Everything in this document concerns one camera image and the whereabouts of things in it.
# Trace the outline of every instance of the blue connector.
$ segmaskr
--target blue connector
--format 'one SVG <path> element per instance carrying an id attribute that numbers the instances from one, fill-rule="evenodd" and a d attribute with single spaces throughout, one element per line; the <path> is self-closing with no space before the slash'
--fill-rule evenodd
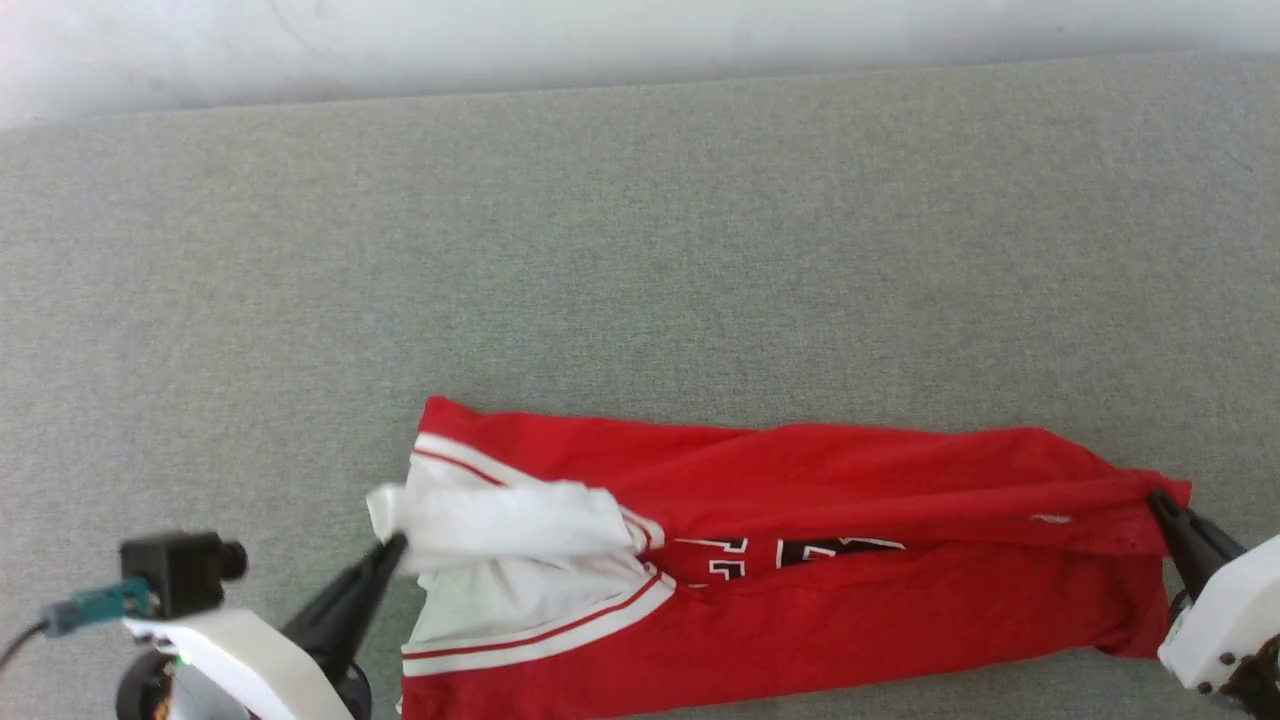
<path id="1" fill-rule="evenodd" d="M 84 625 L 122 618 L 147 618 L 152 612 L 151 592 L 142 578 L 86 592 L 46 605 L 40 616 L 47 623 L 45 637 L 58 638 Z"/>

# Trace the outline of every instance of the red stripe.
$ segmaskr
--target red stripe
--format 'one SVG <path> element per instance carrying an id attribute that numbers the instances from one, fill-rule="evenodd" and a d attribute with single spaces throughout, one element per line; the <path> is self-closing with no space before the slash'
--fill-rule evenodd
<path id="1" fill-rule="evenodd" d="M 640 532 L 644 533 L 644 550 L 640 552 L 649 552 L 649 548 L 653 547 L 653 536 L 649 534 L 649 528 L 645 528 L 640 523 L 632 520 L 631 518 L 627 518 L 626 512 L 622 514 L 622 521 L 635 528 L 639 528 Z"/>
<path id="2" fill-rule="evenodd" d="M 618 605 L 614 605 L 612 607 L 605 607 L 603 610 L 598 610 L 598 611 L 588 615 L 586 618 L 582 618 L 581 620 L 576 620 L 573 623 L 570 623 L 568 625 L 564 625 L 563 628 L 556 628 L 554 630 L 548 630 L 548 632 L 545 632 L 545 633 L 543 633 L 540 635 L 534 635 L 531 638 L 522 639 L 522 641 L 512 641 L 512 642 L 497 643 L 497 644 L 483 644 L 483 646 L 477 646 L 477 647 L 458 647 L 458 648 L 449 648 L 449 650 L 431 650 L 431 651 L 428 651 L 428 652 L 410 652 L 410 653 L 404 655 L 404 660 L 421 660 L 424 657 L 440 657 L 442 655 L 465 655 L 465 653 L 468 653 L 468 652 L 488 652 L 490 650 L 507 650 L 507 648 L 511 648 L 511 647 L 520 647 L 522 644 L 539 643 L 541 641 L 545 641 L 547 638 L 550 638 L 550 637 L 554 637 L 554 635 L 558 635 L 558 634 L 562 634 L 562 633 L 567 633 L 567 632 L 572 630 L 573 628 L 582 626 L 582 625 L 590 623 L 591 620 L 596 620 L 596 619 L 599 619 L 599 618 L 602 618 L 604 615 L 608 615 L 609 612 L 617 612 L 618 610 L 623 610 L 623 609 L 628 607 L 631 603 L 634 603 L 635 601 L 640 600 L 640 596 L 643 596 L 649 588 L 652 588 L 654 585 L 654 583 L 657 583 L 659 579 L 660 579 L 660 575 L 654 575 L 653 578 L 649 578 L 649 582 L 645 583 L 640 589 L 637 589 L 635 592 L 635 594 L 632 594 L 631 597 L 628 597 L 625 601 L 620 602 Z"/>
<path id="3" fill-rule="evenodd" d="M 493 478 L 493 477 L 485 474 L 484 471 L 477 470 L 477 469 L 472 468 L 471 465 L 467 465 L 466 462 L 463 462 L 461 460 L 454 460 L 453 457 L 448 457 L 445 455 L 439 455 L 439 454 L 435 454 L 435 452 L 428 452 L 425 450 L 415 450 L 413 455 L 417 455 L 419 457 L 430 457 L 431 460 L 443 460 L 445 462 L 457 465 L 458 468 L 462 468 L 463 470 L 470 470 L 470 471 L 475 473 L 483 480 L 486 480 L 489 484 L 494 484 L 494 486 L 498 486 L 500 488 L 507 487 L 507 484 L 503 483 L 502 480 L 499 480 L 497 478 Z"/>

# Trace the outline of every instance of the red basketball jersey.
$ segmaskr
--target red basketball jersey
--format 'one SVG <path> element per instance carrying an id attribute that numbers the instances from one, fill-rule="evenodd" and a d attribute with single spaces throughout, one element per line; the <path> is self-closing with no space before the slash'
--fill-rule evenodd
<path id="1" fill-rule="evenodd" d="M 1157 487 L 1189 500 L 1188 483 L 1041 429 L 671 427 L 431 398 L 415 455 L 494 486 L 607 489 L 639 559 L 580 561 L 577 578 L 631 579 L 536 626 L 433 637 L 420 623 L 407 720 L 617 717 L 1078 646 L 1149 657 L 1165 547 L 1144 501 Z M 548 587 L 567 571 L 518 571 L 544 566 Z"/>

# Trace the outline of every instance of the white wall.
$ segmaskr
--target white wall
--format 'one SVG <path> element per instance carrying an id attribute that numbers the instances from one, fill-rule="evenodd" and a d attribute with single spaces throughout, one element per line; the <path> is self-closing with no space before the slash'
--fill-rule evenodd
<path id="1" fill-rule="evenodd" d="M 1280 50 L 1280 0 L 4 0 L 0 127 L 1184 49 Z"/>

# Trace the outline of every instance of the gray carpet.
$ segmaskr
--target gray carpet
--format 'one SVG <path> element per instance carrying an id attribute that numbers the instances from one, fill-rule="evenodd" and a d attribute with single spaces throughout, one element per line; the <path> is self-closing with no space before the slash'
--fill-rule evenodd
<path id="1" fill-rule="evenodd" d="M 361 497 L 403 477 L 429 392 L 1044 425 L 1193 478 L 1256 543 L 1280 529 L 1277 118 L 1276 59 L 1143 56 L 0 135 L 0 628 L 173 527 L 241 538 L 230 601 L 283 619 L 371 541 Z M 398 584 L 364 653 L 381 698 L 420 602 Z M 38 644 L 3 716 L 108 717 L 132 652 L 118 626 Z M 1080 651 L 675 717 L 1217 712 Z"/>

